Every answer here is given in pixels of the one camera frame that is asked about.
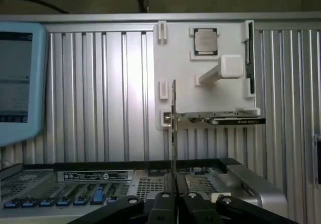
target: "white mounting plate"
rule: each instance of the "white mounting plate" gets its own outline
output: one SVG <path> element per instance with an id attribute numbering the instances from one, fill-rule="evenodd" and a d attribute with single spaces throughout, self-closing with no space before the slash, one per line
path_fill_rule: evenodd
<path id="1" fill-rule="evenodd" d="M 194 38 L 192 28 L 217 28 L 218 56 L 199 60 L 192 59 Z M 154 34 L 155 86 L 159 81 L 168 81 L 168 86 L 176 79 L 177 112 L 234 111 L 240 107 L 255 107 L 254 98 L 244 98 L 243 83 L 240 79 L 221 79 L 212 87 L 196 86 L 195 76 L 200 76 L 215 67 L 222 55 L 241 55 L 245 59 L 245 44 L 242 42 L 240 23 L 167 23 L 167 42 L 159 44 Z M 160 100 L 159 88 L 155 90 L 156 126 L 161 127 L 161 110 L 170 109 L 171 94 L 167 101 Z"/>

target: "light blue monitor bezel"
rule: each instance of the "light blue monitor bezel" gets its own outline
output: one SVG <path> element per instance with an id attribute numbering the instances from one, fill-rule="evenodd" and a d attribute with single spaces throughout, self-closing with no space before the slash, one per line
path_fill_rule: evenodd
<path id="1" fill-rule="evenodd" d="M 38 23 L 1 22 L 0 32 L 32 33 L 32 55 L 27 123 L 0 122 L 0 146 L 32 138 L 40 133 L 44 118 L 47 69 L 47 30 Z"/>

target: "monitor screen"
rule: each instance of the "monitor screen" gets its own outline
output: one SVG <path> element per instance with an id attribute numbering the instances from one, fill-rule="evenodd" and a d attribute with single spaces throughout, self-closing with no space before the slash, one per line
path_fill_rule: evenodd
<path id="1" fill-rule="evenodd" d="M 0 122 L 28 122 L 32 37 L 0 32 Z"/>

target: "monitor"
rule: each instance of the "monitor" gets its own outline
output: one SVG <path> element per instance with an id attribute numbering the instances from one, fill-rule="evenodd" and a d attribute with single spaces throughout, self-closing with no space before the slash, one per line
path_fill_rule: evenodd
<path id="1" fill-rule="evenodd" d="M 0 146 L 42 129 L 47 41 L 41 24 L 0 22 Z"/>

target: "corrugated metal wall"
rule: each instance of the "corrugated metal wall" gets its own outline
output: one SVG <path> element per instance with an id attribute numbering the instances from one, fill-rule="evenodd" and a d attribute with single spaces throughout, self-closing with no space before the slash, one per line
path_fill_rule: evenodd
<path id="1" fill-rule="evenodd" d="M 312 153 L 321 130 L 320 32 L 256 31 L 255 61 L 258 105 L 266 112 L 264 176 L 286 194 L 291 219 L 320 223 Z"/>
<path id="2" fill-rule="evenodd" d="M 155 127 L 153 32 L 81 29 L 73 24 L 68 33 L 50 34 L 44 131 L 1 148 L 2 160 L 169 159 L 168 131 Z M 256 102 L 265 126 L 178 134 L 180 159 L 236 158 L 284 191 L 290 218 L 314 224 L 321 220 L 312 171 L 313 135 L 321 127 L 319 35 L 255 31 Z"/>

